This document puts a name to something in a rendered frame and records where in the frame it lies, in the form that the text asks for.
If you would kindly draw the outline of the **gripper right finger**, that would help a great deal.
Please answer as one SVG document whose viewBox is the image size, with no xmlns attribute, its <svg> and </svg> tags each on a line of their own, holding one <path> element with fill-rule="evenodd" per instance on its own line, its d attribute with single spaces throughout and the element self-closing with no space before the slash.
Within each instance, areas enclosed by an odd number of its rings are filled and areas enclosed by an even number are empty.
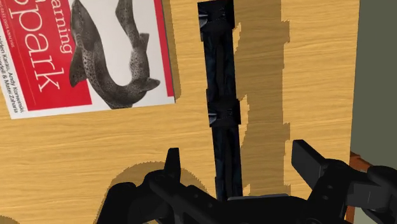
<svg viewBox="0 0 397 224">
<path fill-rule="evenodd" d="M 345 162 L 324 158 L 303 139 L 292 144 L 291 164 L 312 189 L 296 224 L 349 224 L 349 206 L 376 224 L 397 224 L 397 170 L 371 165 L 357 171 Z"/>
</svg>

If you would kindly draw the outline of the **wooden table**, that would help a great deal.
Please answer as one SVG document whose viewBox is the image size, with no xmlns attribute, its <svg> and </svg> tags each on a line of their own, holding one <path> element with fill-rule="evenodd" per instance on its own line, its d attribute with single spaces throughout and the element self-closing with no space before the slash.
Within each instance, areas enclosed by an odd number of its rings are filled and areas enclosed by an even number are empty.
<svg viewBox="0 0 397 224">
<path fill-rule="evenodd" d="M 348 161 L 359 0 L 234 0 L 249 195 L 310 188 L 291 165 L 295 139 Z M 19 224 L 93 224 L 108 188 L 141 183 L 180 150 L 182 180 L 215 193 L 197 0 L 168 0 L 175 104 L 12 120 L 0 97 L 0 216 Z"/>
</svg>

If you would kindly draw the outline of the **red and white fish book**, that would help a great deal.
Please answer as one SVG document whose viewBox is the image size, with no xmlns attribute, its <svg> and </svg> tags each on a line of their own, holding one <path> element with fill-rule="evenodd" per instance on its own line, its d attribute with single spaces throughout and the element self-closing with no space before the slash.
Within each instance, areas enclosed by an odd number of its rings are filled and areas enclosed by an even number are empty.
<svg viewBox="0 0 397 224">
<path fill-rule="evenodd" d="M 0 0 L 12 119 L 175 103 L 163 0 Z"/>
</svg>

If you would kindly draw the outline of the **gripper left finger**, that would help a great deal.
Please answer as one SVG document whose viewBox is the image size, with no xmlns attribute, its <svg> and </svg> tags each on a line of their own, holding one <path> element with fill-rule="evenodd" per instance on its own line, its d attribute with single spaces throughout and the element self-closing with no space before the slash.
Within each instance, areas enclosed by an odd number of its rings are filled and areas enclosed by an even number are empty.
<svg viewBox="0 0 397 224">
<path fill-rule="evenodd" d="M 147 173 L 140 185 L 122 182 L 108 190 L 96 224 L 230 224 L 226 204 L 180 179 L 179 149 L 170 148 L 164 168 Z"/>
</svg>

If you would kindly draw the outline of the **long black bar object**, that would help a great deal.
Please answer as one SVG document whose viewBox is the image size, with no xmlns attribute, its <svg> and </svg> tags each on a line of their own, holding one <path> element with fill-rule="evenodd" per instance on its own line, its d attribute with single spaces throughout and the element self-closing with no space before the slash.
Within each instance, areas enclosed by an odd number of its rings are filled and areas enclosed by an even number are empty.
<svg viewBox="0 0 397 224">
<path fill-rule="evenodd" d="M 216 198 L 242 196 L 239 125 L 233 35 L 233 0 L 197 3 L 200 40 L 204 47 L 207 111 L 216 167 Z"/>
</svg>

